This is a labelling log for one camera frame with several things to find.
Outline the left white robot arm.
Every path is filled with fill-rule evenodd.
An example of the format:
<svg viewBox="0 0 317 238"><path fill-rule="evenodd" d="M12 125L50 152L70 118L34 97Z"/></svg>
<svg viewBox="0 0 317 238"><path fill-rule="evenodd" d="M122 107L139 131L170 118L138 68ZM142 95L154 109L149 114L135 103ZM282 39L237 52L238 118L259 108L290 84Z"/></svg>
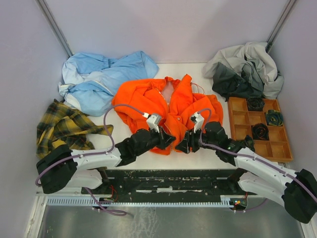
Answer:
<svg viewBox="0 0 317 238"><path fill-rule="evenodd" d="M60 145L36 164L39 175L35 184L42 187L45 194L56 193L71 186L87 187L105 193L109 189L108 179L100 175L78 176L83 171L129 165L138 156L154 148L164 150L175 140L174 136L159 127L158 130L140 129L115 144L112 150L71 150L67 145Z"/></svg>

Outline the orange jacket pink lining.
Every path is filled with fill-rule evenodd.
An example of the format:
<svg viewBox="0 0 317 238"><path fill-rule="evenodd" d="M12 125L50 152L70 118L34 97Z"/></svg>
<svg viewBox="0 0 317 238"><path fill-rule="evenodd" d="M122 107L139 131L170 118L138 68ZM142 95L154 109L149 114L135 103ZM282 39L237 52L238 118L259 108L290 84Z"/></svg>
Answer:
<svg viewBox="0 0 317 238"><path fill-rule="evenodd" d="M192 78L188 74L181 80L165 77L124 82L112 105L132 133L148 128L141 112L161 116L160 126L176 138L166 149L151 150L161 155L169 155L175 150L185 132L194 127L190 117L195 112L200 112L206 122L223 122L223 108L216 95L194 93Z"/></svg>

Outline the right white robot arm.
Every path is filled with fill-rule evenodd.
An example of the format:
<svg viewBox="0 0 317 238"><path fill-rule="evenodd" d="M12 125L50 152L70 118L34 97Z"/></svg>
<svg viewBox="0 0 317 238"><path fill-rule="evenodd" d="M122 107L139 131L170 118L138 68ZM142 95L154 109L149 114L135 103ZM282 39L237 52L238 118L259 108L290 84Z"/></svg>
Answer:
<svg viewBox="0 0 317 238"><path fill-rule="evenodd" d="M176 149L186 154L200 148L213 149L226 163L237 168L237 176L227 182L231 193L255 193L285 208L297 221L307 224L317 212L317 180L308 170L299 172L278 166L229 138L219 122L209 122L204 130L192 129Z"/></svg>

